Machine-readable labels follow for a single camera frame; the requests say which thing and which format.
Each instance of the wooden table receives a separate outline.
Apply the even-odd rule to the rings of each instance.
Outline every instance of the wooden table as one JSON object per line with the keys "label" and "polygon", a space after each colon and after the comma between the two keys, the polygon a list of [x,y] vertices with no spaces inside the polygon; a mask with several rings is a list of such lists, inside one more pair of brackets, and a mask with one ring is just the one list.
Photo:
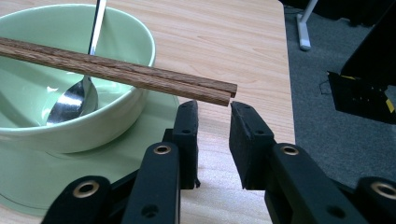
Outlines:
{"label": "wooden table", "polygon": [[[73,3],[95,4],[94,0]],[[65,0],[2,0],[0,16]],[[283,7],[277,0],[128,1],[109,7],[136,16],[154,35],[156,67],[238,84],[277,142],[294,143]],[[246,191],[228,149],[230,107],[199,102],[199,178],[181,192],[181,223],[271,223],[263,191]],[[0,222],[38,223],[0,205]]]}

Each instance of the chopsticks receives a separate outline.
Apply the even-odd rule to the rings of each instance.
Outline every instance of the chopsticks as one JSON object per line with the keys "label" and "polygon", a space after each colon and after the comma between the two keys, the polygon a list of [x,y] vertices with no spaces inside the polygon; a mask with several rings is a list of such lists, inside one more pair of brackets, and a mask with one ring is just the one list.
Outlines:
{"label": "chopsticks", "polygon": [[230,103],[237,85],[145,65],[91,56],[0,37],[0,56],[183,96],[215,105]]}

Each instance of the metal spoon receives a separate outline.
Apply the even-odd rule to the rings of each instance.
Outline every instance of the metal spoon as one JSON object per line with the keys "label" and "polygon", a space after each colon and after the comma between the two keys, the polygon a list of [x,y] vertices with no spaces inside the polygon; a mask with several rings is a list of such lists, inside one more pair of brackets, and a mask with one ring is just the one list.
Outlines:
{"label": "metal spoon", "polygon": [[[95,54],[96,44],[99,39],[102,21],[105,14],[105,8],[106,0],[97,0],[90,48],[88,51],[90,55]],[[98,93],[96,88],[91,81],[91,77],[84,76],[80,82],[73,85],[61,95],[49,112],[47,125],[61,123],[84,116],[95,111],[97,106]]]}

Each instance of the light green plate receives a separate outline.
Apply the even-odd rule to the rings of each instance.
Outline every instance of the light green plate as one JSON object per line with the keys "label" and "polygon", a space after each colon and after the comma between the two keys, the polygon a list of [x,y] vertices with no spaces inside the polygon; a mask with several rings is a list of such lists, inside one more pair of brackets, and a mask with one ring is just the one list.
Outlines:
{"label": "light green plate", "polygon": [[161,142],[165,129],[173,128],[177,107],[175,96],[150,91],[145,109],[126,133],[86,152],[49,154],[0,146],[0,203],[25,214],[44,216],[75,179],[101,175],[114,182],[128,175],[139,168],[147,147]]}

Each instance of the green bowl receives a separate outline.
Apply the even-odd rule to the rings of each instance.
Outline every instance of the green bowl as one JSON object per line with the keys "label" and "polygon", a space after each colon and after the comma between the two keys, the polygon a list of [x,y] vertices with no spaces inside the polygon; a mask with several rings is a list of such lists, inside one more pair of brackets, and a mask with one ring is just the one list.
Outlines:
{"label": "green bowl", "polygon": [[[0,36],[87,53],[95,6],[36,7],[0,18]],[[155,44],[137,18],[108,7],[96,55],[152,66]],[[99,147],[124,133],[143,110],[147,90],[93,78],[98,109],[46,126],[50,110],[82,75],[0,57],[0,144],[56,153]]]}

